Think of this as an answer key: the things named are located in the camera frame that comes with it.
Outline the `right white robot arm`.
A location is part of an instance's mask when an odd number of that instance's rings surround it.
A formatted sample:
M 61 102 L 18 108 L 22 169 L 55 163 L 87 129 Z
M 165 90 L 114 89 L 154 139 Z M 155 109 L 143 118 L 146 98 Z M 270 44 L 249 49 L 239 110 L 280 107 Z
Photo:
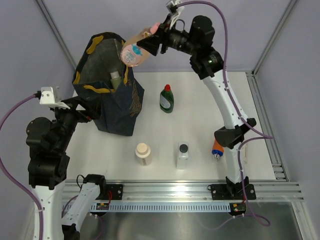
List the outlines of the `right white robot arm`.
M 221 197 L 244 200 L 254 194 L 253 185 L 244 171 L 241 148 L 245 134 L 257 122 L 240 108 L 226 73 L 226 56 L 221 56 L 212 46 L 215 29 L 212 21 L 203 15 L 193 18 L 190 30 L 177 30 L 170 16 L 151 33 L 144 33 L 137 45 L 156 56 L 167 49 L 190 55 L 192 70 L 207 86 L 220 110 L 224 126 L 214 132 L 215 141 L 223 147 L 227 164 L 226 183 L 219 186 Z

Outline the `dark blue canvas bag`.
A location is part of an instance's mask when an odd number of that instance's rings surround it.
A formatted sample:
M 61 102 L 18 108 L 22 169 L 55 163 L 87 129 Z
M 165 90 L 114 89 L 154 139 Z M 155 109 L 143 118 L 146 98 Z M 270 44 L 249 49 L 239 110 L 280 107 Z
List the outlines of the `dark blue canvas bag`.
M 83 99 L 101 99 L 101 117 L 94 121 L 99 131 L 132 136 L 145 90 L 135 79 L 132 68 L 121 61 L 125 42 L 114 32 L 93 35 L 77 64 L 72 85 Z M 114 90 L 110 73 L 116 71 L 122 82 Z

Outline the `peach baby oil bottle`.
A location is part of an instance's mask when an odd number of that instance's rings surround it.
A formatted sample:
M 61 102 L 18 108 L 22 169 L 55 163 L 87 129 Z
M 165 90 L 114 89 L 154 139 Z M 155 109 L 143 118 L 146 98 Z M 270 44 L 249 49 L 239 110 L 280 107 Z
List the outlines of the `peach baby oil bottle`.
M 120 52 L 120 59 L 125 65 L 131 68 L 136 67 L 150 56 L 150 53 L 139 47 L 137 42 L 152 36 L 158 30 L 160 24 L 160 22 L 157 22 L 152 27 L 144 28 L 140 33 L 125 42 Z

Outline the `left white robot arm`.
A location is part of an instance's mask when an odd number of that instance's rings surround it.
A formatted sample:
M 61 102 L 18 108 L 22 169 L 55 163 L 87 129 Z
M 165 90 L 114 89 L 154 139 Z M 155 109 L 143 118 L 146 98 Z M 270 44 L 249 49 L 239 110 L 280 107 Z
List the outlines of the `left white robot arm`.
M 35 196 L 35 228 L 41 240 L 78 240 L 83 221 L 94 200 L 108 192 L 103 175 L 89 174 L 75 202 L 62 215 L 62 196 L 70 157 L 66 150 L 78 123 L 101 117 L 101 99 L 76 96 L 54 106 L 55 119 L 37 117 L 27 128 L 29 146 L 28 182 Z

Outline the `pale green cylindrical bottle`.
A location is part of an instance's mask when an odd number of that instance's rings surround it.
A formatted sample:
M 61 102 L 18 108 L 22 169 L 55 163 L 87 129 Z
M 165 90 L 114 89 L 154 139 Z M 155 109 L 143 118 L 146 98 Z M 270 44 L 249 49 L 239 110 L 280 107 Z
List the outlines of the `pale green cylindrical bottle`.
M 110 77 L 111 77 L 110 81 L 111 81 L 112 87 L 116 91 L 120 83 L 122 82 L 122 76 L 120 76 L 118 71 L 115 71 L 110 73 Z

